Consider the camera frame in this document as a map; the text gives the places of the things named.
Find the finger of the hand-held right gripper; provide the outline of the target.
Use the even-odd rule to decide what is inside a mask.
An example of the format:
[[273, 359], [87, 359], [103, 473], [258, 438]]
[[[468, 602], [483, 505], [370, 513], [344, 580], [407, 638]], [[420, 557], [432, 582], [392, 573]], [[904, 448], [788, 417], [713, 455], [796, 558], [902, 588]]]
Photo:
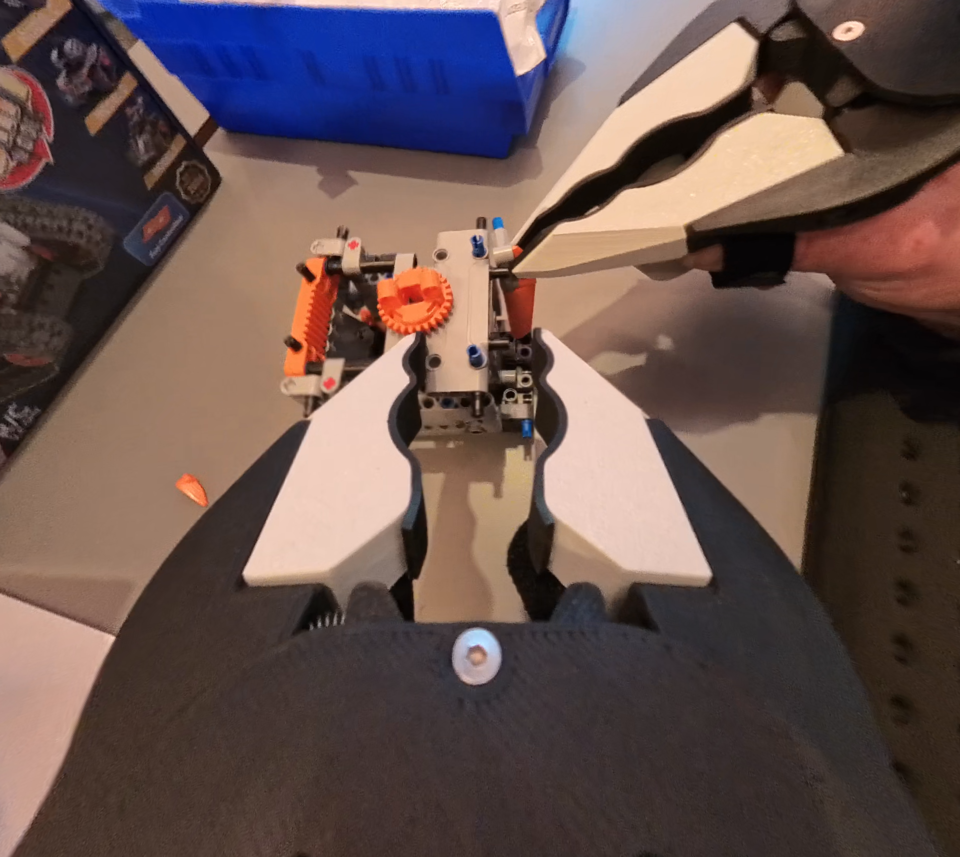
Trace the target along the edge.
[[732, 23], [625, 95], [517, 233], [516, 245], [533, 251], [554, 227], [610, 203], [662, 159], [696, 150], [744, 113], [759, 51], [759, 39]]
[[593, 214], [556, 225], [524, 249], [513, 273], [560, 277], [677, 262], [698, 222], [843, 155], [820, 118], [753, 114], [674, 175], [619, 191]]

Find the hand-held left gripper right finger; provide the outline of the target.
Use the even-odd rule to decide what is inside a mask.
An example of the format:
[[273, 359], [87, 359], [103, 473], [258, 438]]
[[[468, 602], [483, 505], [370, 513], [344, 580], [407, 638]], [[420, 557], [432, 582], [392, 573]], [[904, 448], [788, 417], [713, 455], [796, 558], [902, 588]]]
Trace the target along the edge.
[[552, 332], [535, 328], [531, 343], [534, 570], [601, 591], [706, 587], [711, 566], [645, 412]]

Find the blue storage bin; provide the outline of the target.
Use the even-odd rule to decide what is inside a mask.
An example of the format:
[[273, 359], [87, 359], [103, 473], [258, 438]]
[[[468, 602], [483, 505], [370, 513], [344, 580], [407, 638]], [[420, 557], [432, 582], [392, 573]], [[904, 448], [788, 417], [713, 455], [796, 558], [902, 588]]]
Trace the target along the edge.
[[531, 128], [570, 0], [517, 74], [491, 11], [99, 0], [225, 131], [505, 158]]

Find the dark blue robot kit box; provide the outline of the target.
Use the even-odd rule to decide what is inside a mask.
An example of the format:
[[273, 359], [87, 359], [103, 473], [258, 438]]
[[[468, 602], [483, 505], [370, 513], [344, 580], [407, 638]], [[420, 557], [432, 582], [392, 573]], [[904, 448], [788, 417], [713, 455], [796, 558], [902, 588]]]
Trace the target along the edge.
[[2, 0], [6, 465], [221, 185], [85, 0]]

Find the black perforated board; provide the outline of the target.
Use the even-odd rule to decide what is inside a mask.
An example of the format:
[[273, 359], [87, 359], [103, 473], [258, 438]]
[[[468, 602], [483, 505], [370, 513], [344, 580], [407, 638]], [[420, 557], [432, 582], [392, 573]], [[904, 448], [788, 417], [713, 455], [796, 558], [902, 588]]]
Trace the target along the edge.
[[958, 855], [957, 339], [838, 299], [803, 555], [894, 772]]

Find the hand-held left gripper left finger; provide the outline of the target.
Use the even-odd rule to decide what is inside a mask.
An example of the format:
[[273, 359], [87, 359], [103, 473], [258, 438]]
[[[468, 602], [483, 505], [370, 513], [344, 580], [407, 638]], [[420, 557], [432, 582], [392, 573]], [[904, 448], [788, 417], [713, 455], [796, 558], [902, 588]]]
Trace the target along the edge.
[[307, 421], [243, 570], [249, 587], [416, 581], [428, 545], [422, 470], [426, 338], [408, 335]]

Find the orange grey claw assembly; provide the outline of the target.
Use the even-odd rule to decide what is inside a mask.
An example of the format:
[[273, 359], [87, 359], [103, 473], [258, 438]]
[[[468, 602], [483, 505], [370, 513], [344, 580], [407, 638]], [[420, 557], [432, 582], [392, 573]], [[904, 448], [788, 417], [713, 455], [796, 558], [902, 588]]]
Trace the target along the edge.
[[486, 240], [489, 273], [499, 287], [510, 335], [517, 340], [525, 339], [533, 327], [536, 281], [516, 275], [514, 266], [523, 250], [508, 239], [501, 217], [493, 218]]

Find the person's right hand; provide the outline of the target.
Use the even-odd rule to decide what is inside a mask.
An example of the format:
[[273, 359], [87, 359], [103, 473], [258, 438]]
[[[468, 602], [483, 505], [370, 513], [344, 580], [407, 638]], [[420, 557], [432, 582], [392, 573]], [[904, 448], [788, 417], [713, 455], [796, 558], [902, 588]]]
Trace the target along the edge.
[[959, 165], [881, 214], [799, 233], [791, 270], [841, 294], [959, 338]]

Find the grey orange toy robot model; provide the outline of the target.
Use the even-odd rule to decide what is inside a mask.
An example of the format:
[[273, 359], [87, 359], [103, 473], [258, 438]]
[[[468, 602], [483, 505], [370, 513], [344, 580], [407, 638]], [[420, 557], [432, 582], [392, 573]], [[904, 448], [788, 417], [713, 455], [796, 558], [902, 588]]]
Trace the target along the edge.
[[280, 391], [309, 418], [395, 347], [425, 337], [419, 392], [427, 436], [518, 434], [534, 439], [531, 336], [513, 338], [490, 274], [487, 235], [441, 232], [431, 256], [367, 251], [341, 226], [296, 265], [298, 291]]

